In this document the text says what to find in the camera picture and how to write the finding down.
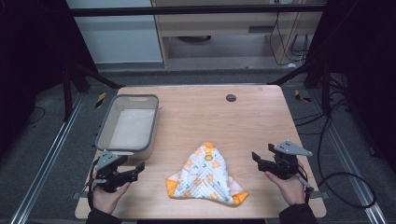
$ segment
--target cloth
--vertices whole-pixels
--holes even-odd
[[[307,203],[294,204],[279,214],[282,224],[317,224],[318,221]]]
[[[121,224],[121,219],[93,208],[85,224]]]
[[[166,179],[170,198],[207,199],[227,205],[241,204],[248,193],[228,175],[227,165],[212,143],[202,143],[183,169]]]

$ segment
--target wooden table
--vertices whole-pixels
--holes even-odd
[[[255,151],[262,159],[273,161],[269,143],[290,140],[301,145],[282,90],[278,86],[156,86],[128,87],[121,93],[153,93],[160,99],[154,149],[139,175],[121,198],[114,216],[124,219],[168,218],[270,218],[278,217],[288,205],[277,186],[251,159]],[[235,102],[226,96],[234,94]],[[201,199],[170,199],[165,179],[180,171],[190,154],[201,143],[215,144],[227,162],[232,176],[249,196],[238,207]],[[306,157],[299,157],[317,189]],[[134,169],[129,161],[119,171]],[[324,217],[322,199],[310,200],[317,217]],[[90,212],[87,199],[80,199],[76,217]]]

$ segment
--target sleeve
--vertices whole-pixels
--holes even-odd
[[[93,208],[85,224],[121,224],[121,219]]]
[[[317,219],[307,203],[294,204],[279,214],[282,224],[318,224]]]

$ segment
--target white cabinet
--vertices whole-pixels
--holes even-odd
[[[66,0],[70,8],[151,7],[149,0]],[[153,16],[75,17],[94,62],[162,63]]]

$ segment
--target floor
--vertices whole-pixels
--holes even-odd
[[[132,72],[104,72],[103,75],[128,85],[266,83],[284,76],[293,67],[300,66],[304,60],[298,55],[303,46],[304,37],[298,36],[293,46],[294,51],[290,52],[294,61],[279,65],[263,35],[212,36],[210,40],[201,36],[174,37],[169,63],[165,68],[136,67]],[[321,113],[320,87],[306,90],[302,85],[303,80],[304,75],[301,75],[282,86],[296,124],[315,118]],[[94,154],[92,144],[106,112],[106,104],[101,109],[95,109],[92,105],[102,91],[107,92],[107,97],[116,94],[116,91],[109,90],[94,79],[89,81],[92,89],[87,95],[81,96],[74,91],[74,100],[81,101],[81,105],[77,107],[79,112],[71,127],[64,127],[62,124],[62,86],[37,96],[36,110],[30,117],[29,125],[21,131],[20,139],[14,144],[15,150],[9,160],[2,161],[0,223],[9,222],[26,196],[34,202],[22,208],[29,215],[27,223],[83,223],[74,218],[76,203],[70,199],[70,195],[72,191],[80,190],[85,181],[86,170],[90,166],[87,161],[91,161]],[[302,98],[295,97],[296,90],[300,91]],[[341,94],[332,96],[334,105],[342,100],[344,99]],[[321,145],[321,148],[326,149],[321,151],[322,160],[318,162],[312,159],[310,164],[316,170],[316,180],[321,179],[319,167],[322,167],[325,174],[342,170],[364,176],[376,191],[377,204],[369,209],[351,208],[334,197],[324,186],[320,189],[330,192],[331,198],[325,200],[328,214],[319,222],[396,223],[396,215],[392,212],[392,208],[396,207],[395,174],[381,158],[370,155],[364,134],[353,115],[353,111],[348,112],[348,104],[334,107],[332,125],[327,129]],[[312,148],[314,153],[320,150],[319,133],[324,121],[319,117],[314,122],[297,127],[304,146]],[[57,139],[60,130],[65,131],[65,139]],[[59,146],[58,151],[49,150],[54,143]],[[35,176],[40,174],[43,164],[49,170],[41,173],[44,181],[40,182]],[[337,177],[329,183],[337,192],[344,192],[342,196],[354,203],[370,201],[371,194],[367,187],[354,178]],[[39,192],[33,194],[29,188],[37,186]],[[270,219],[268,223],[278,223],[278,220]]]

